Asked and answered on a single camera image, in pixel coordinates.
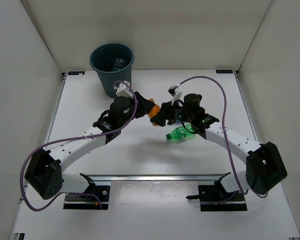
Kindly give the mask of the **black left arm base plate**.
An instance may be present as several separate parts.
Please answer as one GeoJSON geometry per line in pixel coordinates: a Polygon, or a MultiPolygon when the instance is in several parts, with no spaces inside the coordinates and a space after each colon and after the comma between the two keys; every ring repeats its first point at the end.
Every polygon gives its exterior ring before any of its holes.
{"type": "Polygon", "coordinates": [[[64,210],[108,210],[110,199],[110,182],[97,182],[87,193],[65,195],[64,210]]]}

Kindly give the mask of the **clear bottle green label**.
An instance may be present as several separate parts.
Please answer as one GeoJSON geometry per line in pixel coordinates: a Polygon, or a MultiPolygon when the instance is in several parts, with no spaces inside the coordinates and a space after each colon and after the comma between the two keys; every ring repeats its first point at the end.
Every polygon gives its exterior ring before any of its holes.
{"type": "Polygon", "coordinates": [[[126,66],[127,66],[127,61],[122,57],[117,57],[114,60],[111,71],[112,72],[117,72],[117,71],[120,71],[120,70],[124,69],[126,66]]]}

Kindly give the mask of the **orange plastic drink bottle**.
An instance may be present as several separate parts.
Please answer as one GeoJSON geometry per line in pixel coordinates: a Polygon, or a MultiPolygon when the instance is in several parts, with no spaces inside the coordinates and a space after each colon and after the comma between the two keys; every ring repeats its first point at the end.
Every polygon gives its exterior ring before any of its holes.
{"type": "MultiPolygon", "coordinates": [[[[155,103],[155,101],[154,101],[153,98],[150,98],[150,99],[148,99],[148,100],[154,103],[154,107],[153,107],[153,108],[151,109],[151,111],[148,113],[148,117],[149,117],[149,119],[151,119],[151,118],[153,118],[153,117],[160,111],[161,108],[160,108],[160,106],[158,106],[158,105],[155,103]]],[[[151,122],[151,124],[152,124],[154,127],[157,126],[156,123],[151,122]]]]}

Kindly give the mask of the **green plastic soda bottle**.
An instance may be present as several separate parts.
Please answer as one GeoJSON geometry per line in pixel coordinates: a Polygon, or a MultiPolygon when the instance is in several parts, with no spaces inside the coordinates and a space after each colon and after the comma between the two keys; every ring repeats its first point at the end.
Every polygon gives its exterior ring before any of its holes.
{"type": "Polygon", "coordinates": [[[192,134],[193,130],[191,124],[188,123],[184,126],[179,126],[175,128],[171,133],[165,135],[165,138],[168,142],[173,144],[180,144],[187,140],[192,140],[196,137],[195,134],[192,134]]]}

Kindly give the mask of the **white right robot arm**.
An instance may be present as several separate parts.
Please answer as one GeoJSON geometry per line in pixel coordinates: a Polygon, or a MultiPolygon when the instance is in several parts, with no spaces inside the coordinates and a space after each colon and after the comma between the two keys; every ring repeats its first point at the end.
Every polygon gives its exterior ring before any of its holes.
{"type": "Polygon", "coordinates": [[[201,95],[190,93],[182,103],[164,102],[150,121],[161,127],[173,125],[176,121],[189,123],[195,134],[229,150],[232,156],[245,164],[244,171],[226,173],[214,182],[217,198],[226,200],[233,192],[247,190],[263,196],[287,177],[287,170],[274,143],[260,143],[223,126],[218,118],[206,113],[200,106],[201,99],[201,95]]]}

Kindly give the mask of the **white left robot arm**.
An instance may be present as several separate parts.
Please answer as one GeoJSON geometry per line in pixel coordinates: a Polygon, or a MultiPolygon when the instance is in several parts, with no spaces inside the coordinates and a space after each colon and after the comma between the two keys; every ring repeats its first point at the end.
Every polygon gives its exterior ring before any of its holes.
{"type": "Polygon", "coordinates": [[[35,151],[24,177],[43,200],[49,200],[59,193],[76,193],[83,200],[93,198],[95,184],[88,175],[65,171],[84,155],[118,137],[131,120],[152,111],[155,107],[153,101],[145,99],[138,92],[134,94],[116,97],[109,109],[82,135],[62,141],[50,149],[35,151]]]}

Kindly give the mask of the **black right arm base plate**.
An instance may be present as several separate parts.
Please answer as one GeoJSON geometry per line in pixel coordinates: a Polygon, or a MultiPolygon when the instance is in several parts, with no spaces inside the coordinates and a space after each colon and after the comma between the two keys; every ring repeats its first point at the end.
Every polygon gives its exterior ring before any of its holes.
{"type": "Polygon", "coordinates": [[[221,180],[229,175],[225,173],[213,182],[213,185],[199,185],[197,195],[188,195],[187,200],[199,200],[201,212],[240,212],[247,211],[244,195],[239,191],[226,192],[221,180]]]}

